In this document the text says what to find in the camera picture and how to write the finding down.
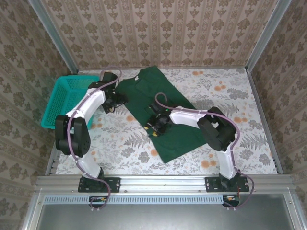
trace table surface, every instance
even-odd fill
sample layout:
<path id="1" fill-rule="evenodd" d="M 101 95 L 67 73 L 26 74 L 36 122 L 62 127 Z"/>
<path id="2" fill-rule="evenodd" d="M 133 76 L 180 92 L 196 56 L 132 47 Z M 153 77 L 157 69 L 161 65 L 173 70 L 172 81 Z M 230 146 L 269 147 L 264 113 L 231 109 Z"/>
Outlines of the table surface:
<path id="1" fill-rule="evenodd" d="M 247 174 L 277 174 L 256 102 L 245 69 L 162 69 L 168 80 L 196 107 L 212 106 L 233 119 L 241 131 L 234 148 L 236 164 Z M 81 74 L 98 74 L 84 71 Z M 123 70 L 122 79 L 135 77 L 138 69 Z M 113 114 L 99 108 L 89 130 L 88 154 L 105 174 L 200 175 L 218 174 L 215 151 L 201 146 L 164 164 L 146 131 L 125 106 Z M 71 157 L 60 156 L 56 174 L 78 174 Z"/>

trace floral wallpaper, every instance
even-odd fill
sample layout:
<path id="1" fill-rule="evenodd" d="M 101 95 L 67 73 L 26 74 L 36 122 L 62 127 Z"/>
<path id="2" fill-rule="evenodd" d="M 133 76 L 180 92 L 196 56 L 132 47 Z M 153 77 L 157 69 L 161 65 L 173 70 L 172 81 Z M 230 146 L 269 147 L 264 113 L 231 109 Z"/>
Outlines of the floral wallpaper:
<path id="1" fill-rule="evenodd" d="M 139 71 L 123 70 L 122 79 L 135 77 Z M 217 106 L 237 123 L 241 138 L 234 151 L 236 164 L 242 172 L 277 174 L 244 68 L 161 71 L 197 109 Z M 80 72 L 99 73 L 95 70 Z M 107 115 L 98 109 L 89 134 L 91 147 L 88 154 L 93 156 L 105 174 L 206 175 L 218 174 L 220 169 L 216 151 L 207 144 L 164 164 L 145 129 L 125 106 Z M 72 158 L 61 154 L 56 174 L 79 172 Z"/>
<path id="2" fill-rule="evenodd" d="M 69 73 L 26 0 L 0 1 L 0 229 L 20 227 L 54 135 L 40 125 L 56 77 Z"/>
<path id="3" fill-rule="evenodd" d="M 252 76 L 283 170 L 307 214 L 307 1 L 291 2 Z"/>
<path id="4" fill-rule="evenodd" d="M 244 66 L 278 0 L 42 0 L 79 69 Z"/>

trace cable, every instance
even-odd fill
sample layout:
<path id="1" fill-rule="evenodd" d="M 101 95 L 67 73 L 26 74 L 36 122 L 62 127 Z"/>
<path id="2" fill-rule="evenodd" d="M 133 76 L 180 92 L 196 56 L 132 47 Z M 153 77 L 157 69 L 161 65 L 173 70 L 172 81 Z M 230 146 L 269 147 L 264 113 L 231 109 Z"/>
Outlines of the cable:
<path id="1" fill-rule="evenodd" d="M 155 97 L 154 97 L 154 99 L 155 99 L 155 101 L 158 103 L 158 105 L 160 105 L 160 106 L 162 106 L 162 107 L 164 107 L 164 108 L 166 108 L 166 109 L 177 110 L 177 111 L 183 111 L 183 112 L 188 112 L 188 113 L 195 113 L 195 114 L 206 114 L 206 115 L 211 115 L 211 116 L 218 116 L 218 117 L 220 117 L 220 118 L 225 119 L 226 121 L 229 121 L 229 122 L 236 128 L 237 138 L 235 139 L 235 141 L 234 141 L 234 142 L 232 143 L 232 145 L 230 146 L 231 160 L 232 160 L 232 163 L 233 163 L 233 165 L 234 165 L 234 169 L 235 169 L 239 174 L 241 174 L 242 176 L 247 177 L 247 178 L 251 181 L 251 183 L 252 183 L 252 188 L 251 188 L 251 191 L 250 191 L 250 193 L 249 193 L 247 199 L 243 202 L 243 204 L 241 204 L 241 205 L 239 205 L 239 206 L 237 206 L 237 207 L 233 207 L 231 204 L 229 204 L 229 203 L 227 203 L 227 202 L 224 202 L 224 203 L 227 204 L 227 205 L 229 205 L 229 206 L 230 206 L 232 209 L 234 209 L 234 210 L 235 210 L 236 208 L 243 207 L 243 206 L 247 203 L 247 201 L 250 199 L 250 197 L 252 196 L 252 194 L 253 194 L 253 192 L 254 192 L 255 182 L 254 182 L 254 180 L 253 180 L 250 176 L 248 176 L 248 175 L 242 173 L 242 172 L 236 167 L 236 162 L 235 162 L 235 156 L 234 156 L 233 149 L 234 149 L 234 146 L 236 145 L 236 143 L 238 143 L 239 138 L 240 138 L 240 129 L 239 129 L 239 127 L 236 125 L 236 123 L 235 123 L 233 120 L 231 120 L 230 118 L 228 118 L 228 117 L 226 117 L 226 116 L 224 116 L 224 115 L 221 115 L 221 114 L 210 113 L 210 112 L 201 111 L 201 110 L 186 109 L 186 108 L 178 109 L 178 108 L 173 108 L 173 107 L 164 105 L 164 104 L 162 104 L 161 102 L 159 102 L 159 100 L 158 100 L 158 96 L 159 96 L 159 95 L 163 95 L 164 98 L 165 98 L 165 101 L 167 101 L 167 96 L 165 95 L 165 93 L 159 92 L 159 93 L 157 93 L 157 94 L 155 95 Z"/>
<path id="2" fill-rule="evenodd" d="M 105 70 L 107 70 L 107 69 L 113 69 L 113 68 L 116 68 L 116 69 L 118 69 L 118 70 L 120 71 L 119 77 L 116 78 L 115 80 L 113 80 L 113 81 L 111 81 L 111 82 L 105 84 L 105 85 L 102 85 L 102 86 L 98 87 L 97 89 L 95 89 L 94 91 L 92 91 L 89 95 L 87 95 L 86 97 L 84 97 L 84 99 L 80 102 L 80 104 L 78 105 L 78 107 L 76 108 L 76 110 L 73 112 L 73 114 L 72 114 L 71 117 L 69 118 L 68 124 L 67 124 L 67 141 L 68 141 L 68 146 L 69 146 L 69 150 L 70 150 L 70 152 L 71 152 L 71 155 L 72 155 L 72 157 L 74 158 L 74 160 L 75 160 L 75 162 L 76 162 L 76 165 L 77 165 L 78 169 L 79 169 L 84 175 L 86 175 L 88 178 L 93 179 L 93 180 L 96 180 L 96 181 L 100 181 L 100 182 L 102 182 L 103 184 L 105 184 L 106 187 L 107 187 L 108 195 L 107 195 L 107 198 L 106 198 L 105 203 L 104 203 L 100 208 L 103 208 L 103 207 L 107 204 L 107 202 L 109 201 L 109 198 L 110 198 L 110 196 L 111 196 L 111 188 L 110 188 L 109 184 L 108 184 L 106 181 L 101 180 L 101 179 L 98 179 L 98 178 L 95 178 L 95 177 L 89 175 L 89 174 L 79 165 L 79 163 L 78 163 L 78 158 L 77 158 L 76 155 L 74 154 L 73 149 L 72 149 L 72 144 L 71 144 L 71 122 L 72 122 L 72 119 L 74 118 L 74 116 L 76 115 L 77 111 L 81 108 L 81 106 L 82 106 L 82 105 L 83 105 L 83 104 L 84 104 L 84 103 L 85 103 L 95 92 L 97 92 L 97 91 L 99 91 L 99 90 L 105 88 L 106 86 L 112 85 L 113 83 L 117 82 L 117 81 L 121 78 L 122 71 L 121 71 L 121 69 L 120 69 L 119 67 L 117 67 L 117 66 L 109 66 L 109 67 L 107 67 L 107 68 L 104 68 L 104 69 L 101 71 L 100 76 L 102 75 L 103 71 L 105 71 Z"/>

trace plastic basket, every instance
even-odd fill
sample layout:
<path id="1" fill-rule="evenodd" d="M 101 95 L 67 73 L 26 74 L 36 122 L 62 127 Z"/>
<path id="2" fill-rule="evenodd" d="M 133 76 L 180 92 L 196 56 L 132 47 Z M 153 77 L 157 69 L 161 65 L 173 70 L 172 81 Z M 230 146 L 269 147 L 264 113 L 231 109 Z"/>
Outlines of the plastic basket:
<path id="1" fill-rule="evenodd" d="M 47 108 L 45 110 L 42 127 L 55 129 L 57 115 L 65 115 L 72 110 L 84 97 L 88 86 L 92 82 L 99 81 L 94 75 L 70 75 L 59 77 L 54 85 Z M 90 129 L 93 117 L 87 124 Z"/>

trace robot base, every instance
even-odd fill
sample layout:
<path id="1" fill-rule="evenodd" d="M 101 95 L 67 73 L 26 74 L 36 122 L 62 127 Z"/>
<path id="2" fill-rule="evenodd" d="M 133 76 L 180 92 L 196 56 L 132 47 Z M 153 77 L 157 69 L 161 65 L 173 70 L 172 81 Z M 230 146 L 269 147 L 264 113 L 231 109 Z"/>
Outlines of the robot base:
<path id="1" fill-rule="evenodd" d="M 105 178 L 104 172 L 101 169 L 98 179 L 107 182 L 111 188 L 112 193 L 119 193 L 120 177 Z M 104 183 L 82 176 L 79 181 L 79 193 L 107 193 L 107 187 Z"/>
<path id="2" fill-rule="evenodd" d="M 249 192 L 248 180 L 246 177 L 237 173 L 234 178 L 230 180 L 219 176 L 205 177 L 206 191 L 207 193 L 217 192 Z"/>

